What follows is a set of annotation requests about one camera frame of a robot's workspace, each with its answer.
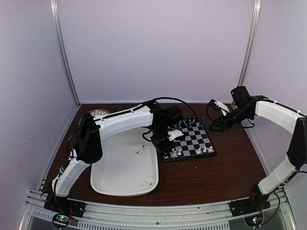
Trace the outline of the right aluminium frame post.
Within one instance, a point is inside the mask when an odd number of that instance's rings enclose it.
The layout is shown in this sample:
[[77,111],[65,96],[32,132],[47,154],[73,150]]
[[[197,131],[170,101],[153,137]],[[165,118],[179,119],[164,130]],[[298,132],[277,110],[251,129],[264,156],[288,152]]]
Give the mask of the right aluminium frame post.
[[258,32],[260,14],[261,14],[261,0],[254,0],[247,47],[246,47],[244,60],[243,60],[243,64],[242,64],[242,68],[241,68],[241,72],[240,72],[240,76],[239,76],[239,80],[237,84],[238,86],[244,85],[244,82],[247,76],[247,72],[248,72],[248,68],[249,68],[249,64],[250,64],[251,56],[252,56],[252,50],[253,50],[257,32]]

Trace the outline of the front aluminium rail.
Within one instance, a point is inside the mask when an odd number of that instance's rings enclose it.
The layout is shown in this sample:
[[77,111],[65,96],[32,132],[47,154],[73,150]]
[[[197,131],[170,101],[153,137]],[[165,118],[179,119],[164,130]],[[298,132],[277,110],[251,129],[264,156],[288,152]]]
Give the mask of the front aluminium rail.
[[263,215],[260,230],[296,230],[297,224],[284,190],[270,195],[270,208],[233,216],[229,201],[201,205],[141,207],[86,202],[81,218],[67,230],[252,230],[253,217]]

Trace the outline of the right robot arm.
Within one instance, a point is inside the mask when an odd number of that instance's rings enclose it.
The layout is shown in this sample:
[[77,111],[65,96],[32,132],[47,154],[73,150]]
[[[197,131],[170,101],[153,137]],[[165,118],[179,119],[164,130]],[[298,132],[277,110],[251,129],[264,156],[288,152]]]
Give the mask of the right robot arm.
[[256,120],[260,125],[255,137],[262,151],[272,152],[278,162],[270,162],[270,173],[252,188],[246,200],[249,211],[257,211],[264,204],[264,197],[279,186],[286,184],[307,163],[307,115],[263,95],[250,95],[245,86],[231,91],[233,106],[229,108],[221,101],[210,100],[207,110],[221,114],[213,118],[211,131],[226,132],[243,121]]

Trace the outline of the white rectangular tray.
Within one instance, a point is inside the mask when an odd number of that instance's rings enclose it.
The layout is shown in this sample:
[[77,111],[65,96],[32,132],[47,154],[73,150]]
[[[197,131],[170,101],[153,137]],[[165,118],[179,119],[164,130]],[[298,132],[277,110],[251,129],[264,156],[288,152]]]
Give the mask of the white rectangular tray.
[[[102,158],[92,164],[91,187],[107,196],[142,196],[153,191],[159,182],[156,148],[142,134],[146,128],[136,128],[113,135],[101,142]],[[148,150],[135,155],[140,145]],[[140,187],[141,181],[153,182],[150,187]]]

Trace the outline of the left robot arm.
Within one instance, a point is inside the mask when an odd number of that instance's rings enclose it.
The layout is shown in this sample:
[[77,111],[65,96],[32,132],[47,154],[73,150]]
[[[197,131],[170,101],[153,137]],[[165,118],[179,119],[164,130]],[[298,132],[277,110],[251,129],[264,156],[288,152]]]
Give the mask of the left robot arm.
[[48,186],[50,204],[59,213],[69,209],[64,197],[83,171],[91,168],[91,187],[117,197],[142,196],[159,181],[158,153],[175,146],[183,132],[173,125],[183,119],[177,106],[165,108],[157,101],[107,115],[86,113],[68,163]]

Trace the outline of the patterned ceramic plate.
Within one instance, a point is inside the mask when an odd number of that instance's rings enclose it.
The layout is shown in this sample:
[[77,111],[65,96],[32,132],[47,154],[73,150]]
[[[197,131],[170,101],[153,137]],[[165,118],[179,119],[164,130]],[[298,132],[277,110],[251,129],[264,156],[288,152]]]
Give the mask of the patterned ceramic plate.
[[94,109],[94,110],[89,111],[88,113],[90,113],[91,116],[97,116],[97,115],[107,115],[110,112],[104,109]]

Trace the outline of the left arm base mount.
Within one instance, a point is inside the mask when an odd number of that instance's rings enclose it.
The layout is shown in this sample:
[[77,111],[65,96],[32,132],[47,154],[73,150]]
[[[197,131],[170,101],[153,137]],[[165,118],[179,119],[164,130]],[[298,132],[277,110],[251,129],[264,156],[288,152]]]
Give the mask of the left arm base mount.
[[65,199],[51,199],[46,201],[44,204],[44,209],[62,213],[70,217],[82,218],[85,211],[86,204],[80,201],[67,200]]

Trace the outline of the black and white chessboard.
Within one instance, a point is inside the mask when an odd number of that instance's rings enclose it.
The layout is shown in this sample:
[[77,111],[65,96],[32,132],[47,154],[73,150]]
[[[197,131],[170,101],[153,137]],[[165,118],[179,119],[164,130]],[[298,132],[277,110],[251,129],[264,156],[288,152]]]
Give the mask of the black and white chessboard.
[[[177,129],[177,124],[171,126],[171,129]],[[202,120],[201,122],[197,123],[197,126],[191,126],[188,128],[178,129],[183,132],[183,136],[178,137],[173,140],[175,144],[175,151],[178,152],[179,149],[182,151],[181,156],[173,157],[171,151],[167,155],[161,154],[161,162],[174,162],[174,161],[183,161],[189,160],[194,158],[205,158],[216,156],[217,151],[211,142],[209,134],[207,134],[206,128],[203,126]],[[208,148],[212,146],[213,152],[208,152]],[[203,148],[207,148],[207,152],[203,153]],[[201,148],[201,154],[197,154],[196,150]]]

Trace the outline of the left aluminium frame post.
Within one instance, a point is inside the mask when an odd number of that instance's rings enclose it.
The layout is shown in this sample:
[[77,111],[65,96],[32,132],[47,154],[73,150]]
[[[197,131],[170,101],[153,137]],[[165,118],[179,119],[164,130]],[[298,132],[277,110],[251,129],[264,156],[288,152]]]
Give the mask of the left aluminium frame post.
[[80,106],[80,100],[77,95],[76,87],[72,79],[72,74],[71,74],[71,69],[67,57],[67,52],[65,48],[65,43],[64,43],[64,38],[63,38],[63,33],[62,33],[62,28],[61,28],[61,23],[60,23],[60,17],[59,17],[59,8],[58,8],[58,1],[57,0],[51,0],[50,1],[50,6],[51,6],[51,13],[56,29],[56,34],[57,34],[57,39],[58,39],[58,44],[59,44],[59,50],[60,50],[60,57],[61,61],[64,67],[64,72],[66,79],[68,81],[68,86],[69,90],[72,94],[72,97],[74,99],[74,103],[76,106]]

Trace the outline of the black chess pieces row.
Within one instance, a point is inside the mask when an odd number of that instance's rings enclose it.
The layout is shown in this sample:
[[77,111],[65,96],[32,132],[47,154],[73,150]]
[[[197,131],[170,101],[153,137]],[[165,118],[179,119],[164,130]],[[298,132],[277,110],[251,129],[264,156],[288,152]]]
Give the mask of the black chess pieces row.
[[197,123],[199,122],[201,122],[201,120],[198,117],[186,118],[179,121],[179,123],[177,124],[177,129],[197,126]]

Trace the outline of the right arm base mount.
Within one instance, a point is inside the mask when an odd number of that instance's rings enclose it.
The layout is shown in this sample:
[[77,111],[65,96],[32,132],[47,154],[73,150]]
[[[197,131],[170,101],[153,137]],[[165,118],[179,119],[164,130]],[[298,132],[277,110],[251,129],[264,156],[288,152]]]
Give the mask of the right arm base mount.
[[233,217],[247,215],[254,212],[261,212],[264,209],[270,208],[269,201],[252,201],[250,198],[241,200],[233,200],[229,203],[229,208]]

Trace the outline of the aluminium frame post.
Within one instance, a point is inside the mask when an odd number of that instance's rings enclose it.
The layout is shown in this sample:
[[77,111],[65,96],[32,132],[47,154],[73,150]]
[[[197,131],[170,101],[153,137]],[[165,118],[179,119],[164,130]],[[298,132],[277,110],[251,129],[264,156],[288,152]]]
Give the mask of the aluminium frame post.
[[241,72],[240,72],[240,76],[239,76],[239,80],[237,84],[238,86],[244,85],[244,82],[247,76],[247,72],[248,72],[248,68],[249,68],[249,64],[250,64],[251,56],[252,56],[252,50],[253,50],[257,32],[258,32],[260,14],[261,14],[261,0],[254,0],[247,47],[246,47],[244,60],[243,60],[243,64],[242,64],[242,68],[241,68]]
[[66,79],[68,81],[68,86],[69,90],[72,94],[72,97],[74,99],[74,103],[76,106],[80,106],[80,100],[77,95],[76,87],[72,79],[72,74],[71,74],[71,69],[67,57],[67,52],[65,48],[65,43],[64,43],[64,38],[63,38],[63,33],[62,33],[62,28],[61,28],[61,23],[60,23],[60,17],[59,17],[59,8],[58,8],[58,1],[57,0],[51,0],[50,1],[50,6],[51,6],[51,13],[56,29],[56,34],[57,34],[57,39],[58,39],[58,44],[59,44],[59,50],[60,50],[60,57],[61,61],[64,67],[64,72]]

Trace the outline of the white chess piece pair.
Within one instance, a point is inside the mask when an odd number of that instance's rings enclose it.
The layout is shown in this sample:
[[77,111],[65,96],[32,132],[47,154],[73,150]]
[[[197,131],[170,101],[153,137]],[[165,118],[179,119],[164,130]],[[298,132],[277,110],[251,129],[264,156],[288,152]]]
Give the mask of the white chess piece pair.
[[140,187],[150,187],[152,185],[153,185],[153,182],[149,182],[147,180],[142,180],[141,184],[140,184]]

